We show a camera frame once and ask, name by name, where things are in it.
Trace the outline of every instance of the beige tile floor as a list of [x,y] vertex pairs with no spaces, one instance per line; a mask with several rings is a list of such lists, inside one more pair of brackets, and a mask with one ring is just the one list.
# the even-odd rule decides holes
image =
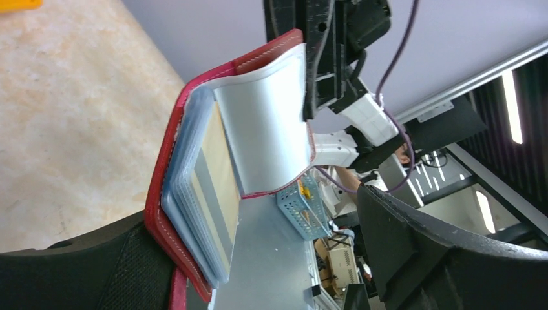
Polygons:
[[182,86],[120,0],[0,14],[0,252],[142,210]]

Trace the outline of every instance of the fluorescent light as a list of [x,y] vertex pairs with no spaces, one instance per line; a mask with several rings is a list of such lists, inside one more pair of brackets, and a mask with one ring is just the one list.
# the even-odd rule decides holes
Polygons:
[[415,178],[415,182],[417,182],[417,187],[419,187],[419,191],[421,192],[421,197],[425,196],[425,192],[423,192],[423,187],[419,183],[419,179]]
[[512,134],[512,140],[516,143],[522,144],[522,125],[520,123],[518,99],[516,97],[516,87],[514,86],[514,74],[512,73],[512,70],[502,72],[502,84],[504,86],[506,110],[508,111],[508,120],[510,121],[510,133]]
[[434,179],[434,185],[436,185],[436,190],[439,191],[439,185],[437,184],[436,177],[432,177]]
[[428,173],[427,173],[427,170],[425,169],[425,166],[424,164],[421,164],[422,168],[423,168],[423,172],[425,173],[425,178],[427,179],[428,181],[428,186],[430,188],[432,188],[432,182],[430,182],[430,178],[428,177]]
[[474,92],[470,91],[468,92],[470,95],[470,103],[472,104],[472,110],[474,110],[475,113],[478,113],[478,108],[476,107],[476,97],[474,96]]
[[411,191],[413,192],[413,196],[417,198],[417,201],[419,202],[419,207],[424,207],[425,203],[423,203],[423,200],[419,197],[419,193],[413,186],[413,182],[411,181],[411,179],[407,179],[407,185],[409,185],[409,187],[411,188]]
[[436,160],[436,166],[439,171],[439,176],[441,176],[441,181],[445,182],[445,175],[443,174],[443,171],[441,170],[439,159],[437,158],[437,153],[434,151],[434,159]]
[[496,232],[495,223],[493,222],[493,216],[491,215],[489,199],[487,199],[487,196],[480,191],[476,191],[476,197],[478,199],[481,215],[483,216],[483,221],[485,222],[485,227],[490,233],[494,234]]

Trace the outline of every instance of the card holder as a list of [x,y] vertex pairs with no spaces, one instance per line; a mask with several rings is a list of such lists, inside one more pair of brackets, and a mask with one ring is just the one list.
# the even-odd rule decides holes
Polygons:
[[193,91],[180,132],[163,183],[162,209],[216,288],[228,281],[240,197],[211,89]]
[[181,120],[184,116],[185,103],[196,87],[218,78],[246,74],[262,68],[301,43],[302,32],[300,30],[292,30],[251,53],[198,76],[184,87],[169,118],[147,195],[145,225],[154,239],[171,257],[181,272],[188,277],[198,294],[206,302],[211,300],[212,287],[204,274],[204,270],[202,270],[195,257],[182,242],[174,225],[169,221],[161,206],[162,185],[171,156],[173,155],[176,137],[178,134],[184,134],[184,132],[179,132],[179,130]]

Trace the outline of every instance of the red leather wallet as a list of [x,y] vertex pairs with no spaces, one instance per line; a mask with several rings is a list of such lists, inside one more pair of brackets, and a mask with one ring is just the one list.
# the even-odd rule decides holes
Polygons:
[[169,257],[175,262],[180,272],[188,277],[205,302],[211,301],[211,286],[204,278],[204,275],[198,268],[194,258],[181,241],[179,235],[177,235],[177,232],[171,225],[160,205],[162,183],[173,152],[175,135],[182,120],[185,102],[192,90],[197,86],[200,86],[207,81],[211,81],[212,79],[236,76],[262,68],[302,42],[302,32],[294,29],[242,57],[194,78],[192,81],[188,82],[181,91],[171,113],[171,117],[169,118],[147,195],[144,222],[147,230],[156,242],[158,242],[162,249],[164,249]]
[[187,309],[187,277],[181,269],[175,268],[171,278],[171,294],[169,295],[168,310]]

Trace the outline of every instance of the purple cable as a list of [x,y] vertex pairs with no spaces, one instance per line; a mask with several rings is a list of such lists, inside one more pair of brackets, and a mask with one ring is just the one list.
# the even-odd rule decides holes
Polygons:
[[340,189],[342,189],[343,191],[345,192],[349,192],[350,194],[357,194],[358,192],[357,191],[353,191],[347,187],[345,187],[343,184],[341,184],[340,182],[338,182],[337,180],[335,180],[332,176],[330,176],[327,171],[325,171],[322,167],[318,167],[318,166],[314,166],[314,168],[318,169],[319,172],[321,172],[321,174],[323,174],[328,180],[330,180],[331,182],[333,182],[333,184],[335,184],[336,186],[338,186]]
[[[419,0],[413,0],[413,7],[411,8],[411,14],[409,15],[409,22],[407,23],[407,28],[405,29],[405,33],[403,34],[403,38],[401,39],[401,43],[400,43],[400,45],[397,49],[397,52],[394,55],[394,58],[393,58],[392,62],[390,63],[390,65],[388,66],[388,69],[386,70],[385,74],[383,75],[383,78],[379,82],[379,86],[377,87],[377,92],[376,92],[377,95],[375,96],[375,101],[377,102],[379,107],[383,106],[383,104],[381,102],[381,97],[382,97],[381,90],[383,89],[383,86],[385,85],[386,80],[388,79],[388,76],[392,72],[392,69],[394,69],[395,64],[397,63],[397,61],[399,59],[399,56],[401,56],[401,53],[403,52],[403,49],[405,48],[405,45],[407,44],[407,40],[409,39],[409,35],[411,34],[411,30],[413,29],[413,25],[415,24],[415,17],[417,15],[417,11],[418,11],[418,8],[419,8],[419,2],[420,2]],[[386,192],[394,192],[394,191],[397,191],[398,189],[400,189],[407,182],[407,180],[409,180],[409,177],[411,176],[411,172],[413,172],[413,167],[415,166],[415,152],[413,151],[413,146],[411,145],[411,140],[409,139],[409,136],[407,136],[405,134],[405,130],[403,129],[403,126],[400,125],[396,121],[395,117],[393,117],[393,115],[391,115],[391,113],[389,113],[385,108],[383,109],[383,111],[385,112],[386,116],[390,119],[390,121],[392,121],[392,123],[396,126],[396,128],[399,131],[399,134],[403,137],[403,140],[407,144],[407,149],[408,149],[408,153],[409,153],[409,157],[410,157],[409,158],[409,160],[410,160],[410,166],[409,166],[410,169],[407,170],[407,174],[406,174],[405,178],[403,178],[403,180],[401,180],[401,182],[399,182],[398,185],[396,185],[393,189],[389,189],[389,190],[386,191]]]

